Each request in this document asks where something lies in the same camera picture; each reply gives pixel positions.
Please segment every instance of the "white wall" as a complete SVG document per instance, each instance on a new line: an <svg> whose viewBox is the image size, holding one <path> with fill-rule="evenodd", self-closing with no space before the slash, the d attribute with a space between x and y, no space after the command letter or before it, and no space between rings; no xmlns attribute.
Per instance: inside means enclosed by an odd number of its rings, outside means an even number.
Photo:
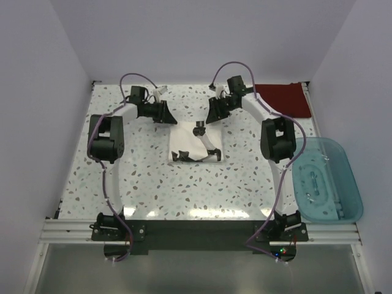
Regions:
<svg viewBox="0 0 392 294"><path fill-rule="evenodd" d="M21 293L53 216L90 82L47 0L0 2L0 292Z"/></svg>
<svg viewBox="0 0 392 294"><path fill-rule="evenodd" d="M231 60L258 81L310 80L355 0L51 0L95 80L209 83ZM242 74L238 66L221 75Z"/></svg>
<svg viewBox="0 0 392 294"><path fill-rule="evenodd" d="M377 290L392 287L392 2L357 0L311 97L324 137L346 150L364 204L358 223Z"/></svg>

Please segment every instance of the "speckled tabletop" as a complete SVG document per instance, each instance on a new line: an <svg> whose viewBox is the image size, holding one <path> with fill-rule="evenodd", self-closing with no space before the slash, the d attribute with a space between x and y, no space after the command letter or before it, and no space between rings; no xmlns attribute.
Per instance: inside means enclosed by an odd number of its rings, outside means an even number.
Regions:
<svg viewBox="0 0 392 294"><path fill-rule="evenodd" d="M129 92L130 86L124 89ZM161 99L178 121L205 120L207 85L169 85ZM96 85L62 196L59 218L95 219L105 205L101 168L86 156L89 118L122 100L118 85ZM311 119L299 119L308 137ZM275 194L270 166L260 151L261 128L243 110L222 122L225 161L169 164L170 126L138 118L124 126L126 150L120 163L122 202L134 219L265 219ZM296 136L301 136L296 129ZM289 197L285 205L291 205Z"/></svg>

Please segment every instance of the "red board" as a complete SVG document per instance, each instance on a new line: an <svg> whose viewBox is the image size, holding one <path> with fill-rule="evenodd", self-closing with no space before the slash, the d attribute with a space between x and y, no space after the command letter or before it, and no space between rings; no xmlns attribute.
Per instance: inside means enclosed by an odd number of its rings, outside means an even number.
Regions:
<svg viewBox="0 0 392 294"><path fill-rule="evenodd" d="M311 118L301 83L289 85L256 85L257 92L275 110L293 118Z"/></svg>

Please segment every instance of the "gray floor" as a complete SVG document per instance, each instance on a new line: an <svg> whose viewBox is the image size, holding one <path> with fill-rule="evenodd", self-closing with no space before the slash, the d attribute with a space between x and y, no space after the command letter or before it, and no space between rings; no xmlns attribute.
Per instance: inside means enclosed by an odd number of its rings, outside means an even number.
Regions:
<svg viewBox="0 0 392 294"><path fill-rule="evenodd" d="M173 251L113 267L101 245L53 245L37 293L363 293L350 246L301 246L289 267L250 252Z"/></svg>

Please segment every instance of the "plastic container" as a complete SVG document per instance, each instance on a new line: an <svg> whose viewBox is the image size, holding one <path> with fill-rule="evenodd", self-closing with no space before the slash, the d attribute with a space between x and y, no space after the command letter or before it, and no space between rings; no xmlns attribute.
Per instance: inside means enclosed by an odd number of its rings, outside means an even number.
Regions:
<svg viewBox="0 0 392 294"><path fill-rule="evenodd" d="M304 153L293 163L293 185L301 215L319 224L356 222L363 204L341 145L327 138L306 138ZM296 139L297 150L303 138Z"/></svg>

